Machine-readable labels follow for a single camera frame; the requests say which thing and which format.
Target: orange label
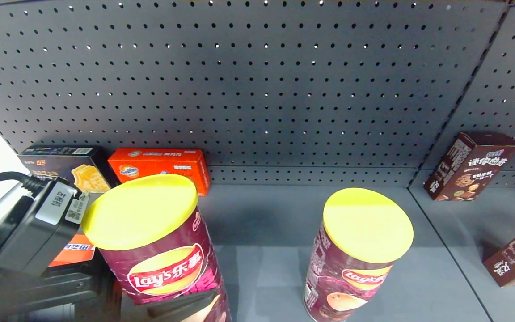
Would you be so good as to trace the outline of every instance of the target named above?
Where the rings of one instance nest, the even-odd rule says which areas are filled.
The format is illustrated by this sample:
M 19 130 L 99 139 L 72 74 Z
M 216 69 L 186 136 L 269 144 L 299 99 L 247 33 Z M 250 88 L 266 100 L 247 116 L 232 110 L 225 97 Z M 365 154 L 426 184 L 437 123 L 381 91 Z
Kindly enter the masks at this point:
M 202 274 L 203 264 L 204 252 L 196 243 L 166 251 L 136 264 L 127 278 L 140 293 L 167 295 L 189 289 Z
M 86 262 L 93 259 L 94 245 L 83 234 L 77 234 L 49 264 L 49 267 Z

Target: qr code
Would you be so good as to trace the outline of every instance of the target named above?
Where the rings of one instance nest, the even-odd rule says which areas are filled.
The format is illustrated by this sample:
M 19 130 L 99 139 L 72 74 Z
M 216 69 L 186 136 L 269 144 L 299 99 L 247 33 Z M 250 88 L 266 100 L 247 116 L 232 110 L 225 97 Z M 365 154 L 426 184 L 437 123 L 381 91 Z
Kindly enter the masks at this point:
M 76 149 L 73 154 L 87 154 L 89 153 L 93 148 L 78 148 Z
M 76 211 L 73 211 L 73 210 L 69 210 L 69 211 L 67 212 L 66 219 L 67 219 L 68 221 L 76 222 L 76 223 L 80 224 L 80 217 L 81 217 L 81 213 L 80 213 L 80 212 L 76 212 Z

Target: cracker image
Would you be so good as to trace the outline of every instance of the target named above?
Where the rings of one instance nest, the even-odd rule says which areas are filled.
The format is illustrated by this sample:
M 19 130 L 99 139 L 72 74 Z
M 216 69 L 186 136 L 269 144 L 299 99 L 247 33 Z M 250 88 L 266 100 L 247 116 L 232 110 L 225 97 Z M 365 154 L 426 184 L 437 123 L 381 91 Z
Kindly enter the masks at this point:
M 367 301 L 345 293 L 331 293 L 327 295 L 327 303 L 334 310 L 345 311 L 360 308 L 366 304 Z
M 84 192 L 106 192 L 109 186 L 101 173 L 92 165 L 80 165 L 71 170 L 75 178 L 74 185 Z
M 473 183 L 474 183 L 474 179 L 472 179 L 472 174 L 464 174 L 464 175 L 461 175 L 460 177 L 458 177 L 458 179 L 456 180 L 456 182 L 454 184 L 457 185 L 458 187 L 464 188 L 464 187 L 470 186 Z

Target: white label sticker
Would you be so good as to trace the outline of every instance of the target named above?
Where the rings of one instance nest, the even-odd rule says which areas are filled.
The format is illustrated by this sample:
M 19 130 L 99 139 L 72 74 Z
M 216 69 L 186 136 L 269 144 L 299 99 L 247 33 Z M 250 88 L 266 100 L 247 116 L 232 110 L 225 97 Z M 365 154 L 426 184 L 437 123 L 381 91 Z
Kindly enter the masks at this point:
M 73 152 L 73 154 L 87 154 L 92 151 L 92 149 L 93 148 L 78 148 Z
M 84 211 L 86 210 L 86 205 L 89 203 L 89 195 L 81 194 L 79 200 L 73 199 L 69 209 L 67 210 L 67 214 L 65 216 L 65 220 L 70 222 L 74 222 L 75 224 L 80 224 L 82 220 L 82 216 L 84 215 Z
M 51 225 L 56 225 L 63 217 L 67 204 L 69 204 L 69 200 L 75 192 L 77 192 L 75 188 L 56 182 L 55 187 L 53 187 L 51 193 L 49 193 L 47 199 L 43 202 L 37 214 L 35 214 L 35 218 Z

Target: gray metal shelf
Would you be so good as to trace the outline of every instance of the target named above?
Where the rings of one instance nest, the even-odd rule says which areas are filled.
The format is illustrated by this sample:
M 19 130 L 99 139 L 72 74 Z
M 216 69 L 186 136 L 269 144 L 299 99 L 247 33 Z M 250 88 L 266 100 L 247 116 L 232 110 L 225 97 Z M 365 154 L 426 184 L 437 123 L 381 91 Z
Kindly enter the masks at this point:
M 428 175 L 421 172 L 410 192 L 492 320 L 515 321 L 515 287 L 500 288 L 482 265 L 515 237 L 515 188 L 488 188 L 473 202 L 434 202 L 422 187 Z
M 200 210 L 216 247 L 235 321 L 310 320 L 303 281 L 323 204 L 338 187 L 214 185 Z M 405 188 L 374 188 L 415 229 L 412 248 L 349 321 L 488 321 L 482 306 Z M 129 316 L 123 302 L 123 317 Z

